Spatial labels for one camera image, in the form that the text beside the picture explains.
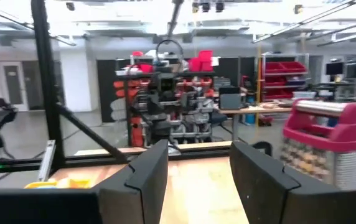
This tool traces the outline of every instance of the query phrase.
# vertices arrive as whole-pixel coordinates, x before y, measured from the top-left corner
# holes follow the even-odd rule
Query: steel frame
[[[94,133],[88,126],[81,123],[80,120],[76,119],[76,117],[74,117],[74,115],[68,109],[58,104],[57,95],[54,90],[54,63],[48,31],[49,25],[47,23],[47,11],[45,8],[44,0],[32,0],[31,10],[34,20],[35,43],[37,46],[37,55],[39,59],[48,136],[49,139],[55,143],[55,147],[51,150],[53,156],[44,156],[44,159],[46,159],[44,162],[42,162],[42,159],[18,159],[13,161],[0,161],[0,173],[40,170],[41,168],[43,171],[40,173],[40,178],[46,179],[47,176],[52,176],[52,174],[59,169],[126,164],[136,156],[140,155],[141,152],[116,152],[115,147],[108,144],[104,139]],[[66,117],[81,131],[92,138],[92,140],[104,147],[105,150],[107,150],[110,154],[65,156],[63,151],[62,131],[60,128],[60,115]],[[182,150],[180,155],[169,156],[169,160],[177,161],[184,159],[201,159],[228,156],[229,148],[230,146],[211,147],[209,149],[185,149]]]

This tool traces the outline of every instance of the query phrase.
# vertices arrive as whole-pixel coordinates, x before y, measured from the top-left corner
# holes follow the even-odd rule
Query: white wall
[[[67,47],[66,45],[59,45],[56,41],[53,41],[54,59],[60,59],[60,53],[66,50],[70,51],[70,56],[66,57],[76,57],[75,50],[77,52],[83,52],[87,48],[88,55],[85,60],[88,66],[86,68],[87,74],[89,76],[82,83],[89,83],[89,96],[87,98],[80,98],[76,100],[78,104],[87,104],[87,108],[92,110],[98,107],[98,80],[96,75],[96,63],[95,59],[115,59],[115,58],[129,58],[129,55],[135,50],[141,50],[147,52],[148,50],[154,49],[155,44],[152,43],[150,38],[106,38],[99,37],[91,39],[90,46],[79,45],[78,47]],[[242,37],[227,37],[225,39],[219,37],[197,37],[191,44],[182,44],[184,49],[185,57],[193,57],[196,52],[201,49],[212,49],[214,55],[221,57],[237,57],[237,56],[249,56],[254,57],[258,55],[259,50],[261,52],[272,51],[274,49],[274,44],[271,42],[261,42],[259,44],[251,44],[250,40]],[[280,49],[286,53],[303,52],[311,55],[323,55],[324,62],[328,62],[332,57],[337,58],[343,55],[356,54],[356,43],[343,42],[334,45],[327,45],[324,47],[316,47],[314,42],[308,42],[305,46],[301,44],[283,44]],[[160,49],[161,52],[173,51],[178,53],[178,49],[175,45],[163,45]],[[34,40],[20,40],[13,43],[13,47],[1,47],[0,46],[0,62],[1,61],[23,61],[23,60],[37,60],[37,52],[35,49]],[[77,66],[79,64],[74,64],[73,60],[71,66]],[[63,82],[67,83],[69,86],[74,86],[77,78],[80,76],[81,69],[78,69],[75,73],[64,74]],[[327,77],[325,74],[325,66],[322,66],[322,76],[321,81],[324,82]],[[79,91],[82,91],[80,86],[76,88],[65,89],[65,94],[72,97]],[[0,84],[0,97],[3,97],[5,93],[2,92]]]

